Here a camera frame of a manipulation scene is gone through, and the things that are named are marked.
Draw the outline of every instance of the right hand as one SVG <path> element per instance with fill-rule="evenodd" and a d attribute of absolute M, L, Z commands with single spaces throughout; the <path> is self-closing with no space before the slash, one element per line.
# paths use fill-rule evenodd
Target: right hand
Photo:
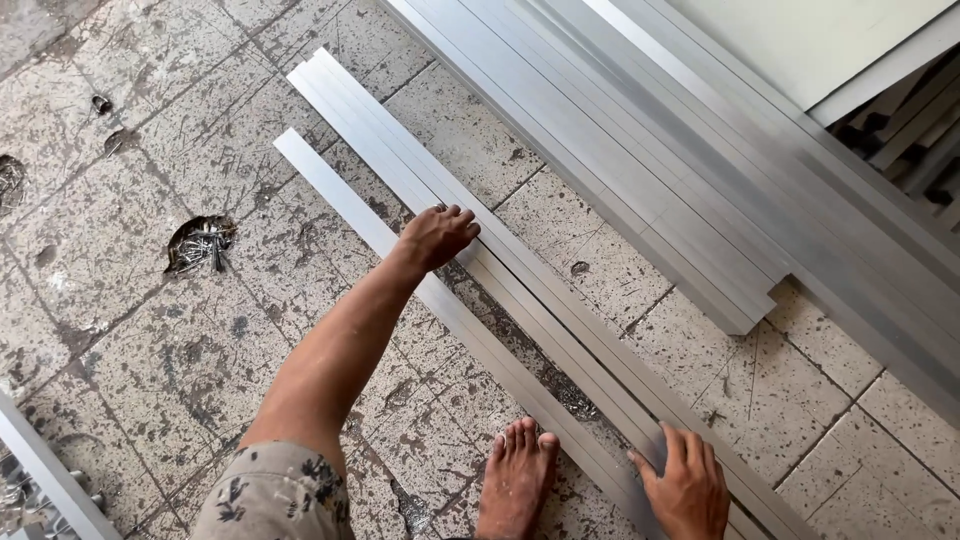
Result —
<path fill-rule="evenodd" d="M 430 207 L 407 224 L 390 256 L 423 274 L 433 272 L 480 234 L 480 225 L 472 223 L 474 217 L 472 210 L 460 212 L 457 205 Z"/>
<path fill-rule="evenodd" d="M 663 477 L 637 451 L 627 452 L 663 532 L 671 540 L 721 540 L 730 513 L 730 491 L 713 445 L 693 431 L 660 422 L 666 436 Z"/>

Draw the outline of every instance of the toe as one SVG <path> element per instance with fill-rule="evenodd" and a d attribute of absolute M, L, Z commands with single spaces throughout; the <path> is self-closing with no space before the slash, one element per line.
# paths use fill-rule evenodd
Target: toe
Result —
<path fill-rule="evenodd" d="M 511 426 L 514 427 L 514 433 L 516 433 L 516 449 L 523 450 L 523 448 L 527 446 L 527 439 L 523 434 L 523 422 L 517 420 L 513 422 Z"/>
<path fill-rule="evenodd" d="M 493 439 L 493 452 L 490 452 L 490 459 L 492 461 L 499 461 L 503 459 L 504 454 L 506 453 L 507 440 L 503 435 L 497 434 Z"/>
<path fill-rule="evenodd" d="M 557 459 L 557 453 L 560 452 L 560 438 L 554 433 L 544 433 L 537 439 L 540 451 L 544 453 L 547 460 L 553 462 Z"/>
<path fill-rule="evenodd" d="M 511 424 L 504 430 L 504 448 L 507 454 L 516 449 L 516 427 Z"/>
<path fill-rule="evenodd" d="M 523 443 L 530 450 L 536 448 L 534 441 L 537 440 L 537 421 L 533 418 L 527 416 L 523 420 L 520 420 L 520 424 L 523 426 Z"/>

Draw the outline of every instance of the dirty floor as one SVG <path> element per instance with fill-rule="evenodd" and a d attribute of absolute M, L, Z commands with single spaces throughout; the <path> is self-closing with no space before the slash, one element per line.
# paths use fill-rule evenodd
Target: dirty floor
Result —
<path fill-rule="evenodd" d="M 411 217 L 285 81 L 324 47 L 825 538 L 960 538 L 957 430 L 789 284 L 753 333 L 720 333 L 373 0 L 3 6 L 0 386 L 122 534 L 189 533 L 277 366 L 376 264 L 273 139 L 293 126 L 392 228 Z M 226 272 L 164 275 L 174 232 L 214 215 L 236 223 Z M 486 292 L 442 273 L 626 463 Z M 343 434 L 358 537 L 469 534 L 521 414 L 412 302 Z M 564 457 L 540 537 L 636 532 Z"/>

